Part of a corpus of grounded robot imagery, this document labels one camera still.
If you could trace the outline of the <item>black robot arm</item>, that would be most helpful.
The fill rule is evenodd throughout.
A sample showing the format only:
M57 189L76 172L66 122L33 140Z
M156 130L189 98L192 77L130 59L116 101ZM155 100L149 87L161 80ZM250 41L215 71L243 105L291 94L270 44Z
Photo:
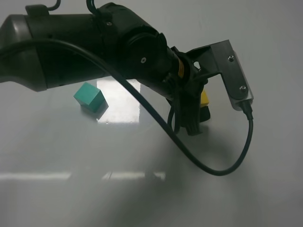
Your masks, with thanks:
M89 14L51 15L45 5L26 6L0 28L0 80L33 91L98 77L120 82L166 131L189 135L209 117L201 94L209 78L221 75L230 98L245 85L228 41L180 52L164 34L122 5Z

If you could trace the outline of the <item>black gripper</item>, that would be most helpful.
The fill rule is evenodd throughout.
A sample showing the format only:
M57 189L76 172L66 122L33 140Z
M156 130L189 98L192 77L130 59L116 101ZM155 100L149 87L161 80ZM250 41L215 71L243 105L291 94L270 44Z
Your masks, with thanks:
M199 123L211 118L208 104L202 104L202 92L208 79L220 74L231 94L231 43L228 40L195 48L187 53L176 47L171 50L177 55L181 67L179 101L182 125L189 136L200 134Z

